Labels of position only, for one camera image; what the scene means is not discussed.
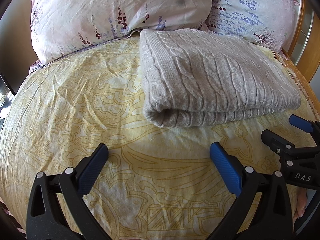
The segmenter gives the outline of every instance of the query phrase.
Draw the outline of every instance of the bed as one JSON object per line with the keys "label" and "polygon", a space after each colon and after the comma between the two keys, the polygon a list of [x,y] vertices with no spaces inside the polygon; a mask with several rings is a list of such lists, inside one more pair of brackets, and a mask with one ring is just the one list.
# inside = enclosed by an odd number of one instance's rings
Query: bed
{"label": "bed", "polygon": [[[280,163],[261,143],[263,130],[296,147],[314,146],[289,116],[319,120],[319,101],[290,60],[259,45],[299,88],[298,109],[213,127],[154,126],[142,113],[139,39],[134,33],[63,56],[21,85],[0,135],[0,194],[23,228],[35,174],[74,167],[99,143],[108,146],[109,159],[84,200],[112,239],[205,239],[235,200],[209,158],[215,141],[243,165],[267,174]],[[297,187],[288,185],[288,192],[294,214]],[[259,199],[257,194],[241,231]],[[78,232],[62,198],[60,203]]]}

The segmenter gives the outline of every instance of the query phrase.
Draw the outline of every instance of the paisley pattern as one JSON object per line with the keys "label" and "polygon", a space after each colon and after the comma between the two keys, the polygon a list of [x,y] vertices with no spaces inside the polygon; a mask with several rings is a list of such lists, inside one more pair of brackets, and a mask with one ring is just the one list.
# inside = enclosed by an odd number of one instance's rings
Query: paisley pattern
{"label": "paisley pattern", "polygon": [[[263,50],[281,65],[271,50]],[[235,199],[209,158],[211,143],[219,141],[243,165],[265,173],[279,169],[279,162],[261,142],[264,129],[297,147],[314,145],[289,124],[293,113],[316,118],[302,92],[297,110],[199,128],[158,128],[145,120],[143,102],[138,35],[66,56],[29,75],[0,137],[0,195],[18,222],[25,227],[38,171],[56,174],[76,166],[103,142],[110,157],[84,200],[112,239],[205,239]],[[294,211],[296,187],[288,189]],[[60,202],[78,231],[62,197]]]}

